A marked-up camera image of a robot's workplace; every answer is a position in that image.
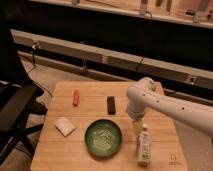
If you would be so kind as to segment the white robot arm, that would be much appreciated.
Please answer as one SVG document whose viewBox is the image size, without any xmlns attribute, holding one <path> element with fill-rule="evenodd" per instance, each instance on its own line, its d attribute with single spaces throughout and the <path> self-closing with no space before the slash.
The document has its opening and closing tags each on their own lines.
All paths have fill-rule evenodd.
<svg viewBox="0 0 213 171">
<path fill-rule="evenodd" d="M 149 107 L 213 137 L 213 107 L 161 95 L 155 89 L 156 84 L 149 77 L 127 88 L 126 111 L 131 119 L 143 118 L 145 108 Z"/>
</svg>

